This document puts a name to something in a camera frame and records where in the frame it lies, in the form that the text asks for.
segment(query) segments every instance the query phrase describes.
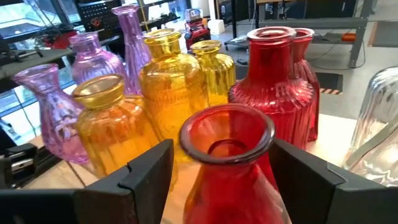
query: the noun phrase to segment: yellow glass vase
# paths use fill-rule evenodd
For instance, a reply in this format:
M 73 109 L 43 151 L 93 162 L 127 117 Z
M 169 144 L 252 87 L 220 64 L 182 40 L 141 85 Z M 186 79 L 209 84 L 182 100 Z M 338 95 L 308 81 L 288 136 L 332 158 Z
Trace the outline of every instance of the yellow glass vase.
M 174 140 L 177 162 L 188 162 L 178 132 L 187 118 L 208 106 L 205 74 L 194 56 L 181 53 L 180 33 L 160 29 L 144 37 L 152 60 L 140 72 L 141 93 L 163 136 Z
M 211 106 L 228 103 L 228 90 L 236 81 L 234 60 L 228 55 L 218 53 L 220 48 L 221 42 L 218 40 L 204 40 L 191 46 L 206 73 Z
M 125 166 L 163 140 L 142 97 L 123 92 L 122 76 L 104 75 L 80 84 L 72 93 L 85 106 L 76 129 L 98 177 Z M 171 186 L 176 180 L 174 162 Z

